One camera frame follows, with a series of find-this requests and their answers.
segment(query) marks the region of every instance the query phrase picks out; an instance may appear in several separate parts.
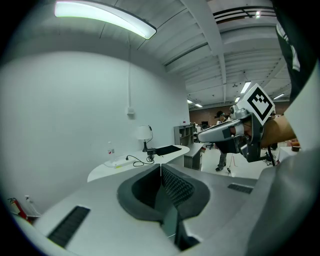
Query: fire extinguisher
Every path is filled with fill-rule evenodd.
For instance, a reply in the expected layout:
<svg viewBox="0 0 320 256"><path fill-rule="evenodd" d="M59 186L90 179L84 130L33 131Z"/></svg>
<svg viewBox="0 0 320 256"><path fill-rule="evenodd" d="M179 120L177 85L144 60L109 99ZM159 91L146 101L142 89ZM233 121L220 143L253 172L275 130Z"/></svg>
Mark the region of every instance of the fire extinguisher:
<svg viewBox="0 0 320 256"><path fill-rule="evenodd" d="M26 221L30 222L30 220L28 219L27 214L24 212L24 210L22 210L18 200L16 198L9 198L8 199L10 201L10 208L11 210L15 213L18 214L20 217L24 218Z"/></svg>

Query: black vent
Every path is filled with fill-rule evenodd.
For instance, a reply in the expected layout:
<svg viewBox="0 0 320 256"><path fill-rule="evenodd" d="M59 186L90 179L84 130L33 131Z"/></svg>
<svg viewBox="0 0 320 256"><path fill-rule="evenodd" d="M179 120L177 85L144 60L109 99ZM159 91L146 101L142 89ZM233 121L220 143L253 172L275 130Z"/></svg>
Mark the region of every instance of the black vent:
<svg viewBox="0 0 320 256"><path fill-rule="evenodd" d="M175 207L187 201L195 191L193 185L162 166L162 185Z"/></svg>
<svg viewBox="0 0 320 256"><path fill-rule="evenodd" d="M228 188L232 189L232 190L239 191L239 192L247 193L247 194L250 194L252 192L252 190L254 189L253 187L250 187L250 186L243 186L243 185L239 185L239 184L235 184L235 183L231 183L228 186Z"/></svg>
<svg viewBox="0 0 320 256"><path fill-rule="evenodd" d="M48 238L61 247L65 247L76 233L90 209L76 206L52 231Z"/></svg>

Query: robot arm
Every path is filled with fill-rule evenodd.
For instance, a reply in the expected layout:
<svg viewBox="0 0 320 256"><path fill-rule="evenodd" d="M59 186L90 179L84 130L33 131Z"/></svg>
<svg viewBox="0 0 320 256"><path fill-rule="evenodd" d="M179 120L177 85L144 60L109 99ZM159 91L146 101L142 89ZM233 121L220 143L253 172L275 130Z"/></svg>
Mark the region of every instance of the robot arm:
<svg viewBox="0 0 320 256"><path fill-rule="evenodd" d="M265 159L261 157L261 140L264 124L275 108L275 104L256 83L245 96L230 107L232 121L224 122L198 134L201 142L215 143L223 153L241 153L248 162ZM244 134L246 121L251 121L251 134Z"/></svg>

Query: floor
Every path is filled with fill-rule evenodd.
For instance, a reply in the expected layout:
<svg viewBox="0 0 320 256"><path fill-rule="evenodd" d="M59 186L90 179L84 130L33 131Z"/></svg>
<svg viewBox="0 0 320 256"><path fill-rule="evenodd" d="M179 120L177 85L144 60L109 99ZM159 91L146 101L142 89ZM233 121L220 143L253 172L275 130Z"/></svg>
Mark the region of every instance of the floor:
<svg viewBox="0 0 320 256"><path fill-rule="evenodd" d="M287 145L285 142L278 143L278 148L276 150L272 150L272 154L277 157L279 148L286 146ZM261 156L263 156L266 152L267 150L262 149ZM258 179L263 169L272 166L272 164L268 166L267 163L263 161L247 162L247 160L240 153L228 153L226 156L226 167L224 167L221 171L216 171L219 158L220 151L218 149L215 149L214 147L209 149L209 147L207 147L206 151L202 153L201 171L217 175Z"/></svg>

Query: table lamp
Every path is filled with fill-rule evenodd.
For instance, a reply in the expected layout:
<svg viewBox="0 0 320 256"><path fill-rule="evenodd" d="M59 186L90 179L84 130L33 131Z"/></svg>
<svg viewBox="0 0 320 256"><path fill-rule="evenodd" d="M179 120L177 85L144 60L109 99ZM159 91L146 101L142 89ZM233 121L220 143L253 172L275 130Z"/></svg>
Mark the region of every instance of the table lamp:
<svg viewBox="0 0 320 256"><path fill-rule="evenodd" d="M138 140L144 140L143 142L143 150L142 152L147 152L147 142L146 140L149 140L153 137L153 134L151 132L151 127L149 125L142 125L139 126L136 133L136 138Z"/></svg>

